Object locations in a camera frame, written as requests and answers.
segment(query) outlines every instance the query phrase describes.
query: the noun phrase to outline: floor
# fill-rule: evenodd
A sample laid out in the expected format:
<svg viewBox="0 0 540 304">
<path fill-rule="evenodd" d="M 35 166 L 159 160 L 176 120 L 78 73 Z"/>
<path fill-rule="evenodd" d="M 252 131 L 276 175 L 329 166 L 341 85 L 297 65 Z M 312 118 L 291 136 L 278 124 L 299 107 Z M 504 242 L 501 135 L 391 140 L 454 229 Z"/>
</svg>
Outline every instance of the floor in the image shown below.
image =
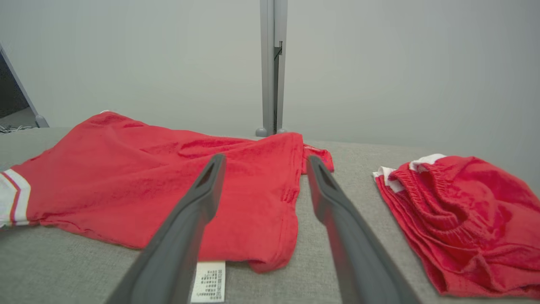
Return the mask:
<svg viewBox="0 0 540 304">
<path fill-rule="evenodd" d="M 32 126 L 35 128 L 37 127 L 36 116 L 32 112 L 31 108 L 26 108 L 19 112 L 15 112 L 6 117 L 0 118 L 0 125 L 5 128 L 8 128 L 9 126 L 15 127 L 15 128 L 20 127 L 20 126 L 23 126 L 23 127 Z"/>
</svg>

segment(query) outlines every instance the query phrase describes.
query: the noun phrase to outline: care label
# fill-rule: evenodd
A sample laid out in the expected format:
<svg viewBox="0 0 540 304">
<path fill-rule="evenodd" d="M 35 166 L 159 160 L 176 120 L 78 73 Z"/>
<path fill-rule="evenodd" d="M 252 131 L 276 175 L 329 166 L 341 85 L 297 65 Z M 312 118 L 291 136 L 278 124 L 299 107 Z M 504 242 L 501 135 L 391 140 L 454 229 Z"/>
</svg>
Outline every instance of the care label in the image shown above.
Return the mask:
<svg viewBox="0 0 540 304">
<path fill-rule="evenodd" d="M 192 303 L 225 302 L 225 261 L 198 262 Z"/>
</svg>

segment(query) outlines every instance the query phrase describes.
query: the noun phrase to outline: white stripe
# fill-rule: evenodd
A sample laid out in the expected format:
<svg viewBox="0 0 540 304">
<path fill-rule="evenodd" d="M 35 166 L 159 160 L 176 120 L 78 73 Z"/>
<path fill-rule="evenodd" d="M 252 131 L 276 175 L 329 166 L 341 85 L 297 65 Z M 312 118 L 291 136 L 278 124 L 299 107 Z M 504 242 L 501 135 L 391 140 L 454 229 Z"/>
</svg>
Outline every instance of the white stripe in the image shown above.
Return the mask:
<svg viewBox="0 0 540 304">
<path fill-rule="evenodd" d="M 411 161 L 409 163 L 409 170 L 416 171 L 419 173 L 424 172 L 426 168 L 422 166 L 423 163 L 434 164 L 437 160 L 440 160 L 443 157 L 446 157 L 446 155 L 431 154 L 428 156 L 420 157 L 420 159 Z"/>
<path fill-rule="evenodd" d="M 19 186 L 21 192 L 19 193 L 19 200 L 17 201 L 17 208 L 15 209 L 15 221 L 17 226 L 28 225 L 28 219 L 26 218 L 26 209 L 28 207 L 28 199 L 30 198 L 30 184 L 20 176 L 19 173 L 8 169 L 5 173 Z"/>
<path fill-rule="evenodd" d="M 388 177 L 390 176 L 390 173 L 394 172 L 396 169 L 387 168 L 387 167 L 379 167 L 379 171 L 373 172 L 373 178 L 377 179 L 377 177 L 383 175 L 384 176 L 384 185 L 389 186 L 390 189 L 393 192 L 399 192 L 405 189 L 405 187 L 401 184 L 398 180 L 389 180 Z"/>
<path fill-rule="evenodd" d="M 11 213 L 11 207 L 13 206 L 13 199 L 17 189 L 11 184 L 11 182 L 5 178 L 3 174 L 0 174 L 0 227 L 9 224 L 11 221 L 9 215 Z"/>
</svg>

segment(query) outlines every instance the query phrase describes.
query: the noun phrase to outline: cable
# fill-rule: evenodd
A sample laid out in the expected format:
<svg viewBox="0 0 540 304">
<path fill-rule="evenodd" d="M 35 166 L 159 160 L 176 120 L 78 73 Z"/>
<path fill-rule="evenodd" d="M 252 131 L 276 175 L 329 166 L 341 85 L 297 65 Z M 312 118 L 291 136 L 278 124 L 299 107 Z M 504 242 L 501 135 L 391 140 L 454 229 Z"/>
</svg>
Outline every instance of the cable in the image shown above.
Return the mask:
<svg viewBox="0 0 540 304">
<path fill-rule="evenodd" d="M 32 129 L 32 128 L 34 127 L 32 127 L 31 125 L 27 125 L 26 127 L 22 125 L 20 125 L 19 127 L 13 127 L 11 125 L 8 125 L 7 127 L 4 127 L 3 125 L 0 124 L 0 134 L 13 133 L 13 132 L 21 131 L 21 130 Z"/>
</svg>

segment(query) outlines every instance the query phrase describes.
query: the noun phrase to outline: white wall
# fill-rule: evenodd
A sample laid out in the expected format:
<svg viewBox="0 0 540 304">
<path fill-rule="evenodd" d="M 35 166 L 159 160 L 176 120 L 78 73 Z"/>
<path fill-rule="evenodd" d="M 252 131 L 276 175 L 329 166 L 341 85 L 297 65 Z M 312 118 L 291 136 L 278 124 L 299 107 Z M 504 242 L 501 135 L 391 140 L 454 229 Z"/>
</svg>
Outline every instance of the white wall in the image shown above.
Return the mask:
<svg viewBox="0 0 540 304">
<path fill-rule="evenodd" d="M 540 185 L 540 1 L 289 1 L 283 127 L 441 147 Z"/>
<path fill-rule="evenodd" d="M 51 127 L 105 109 L 220 135 L 262 127 L 259 1 L 1 0 L 0 43 Z"/>
</svg>

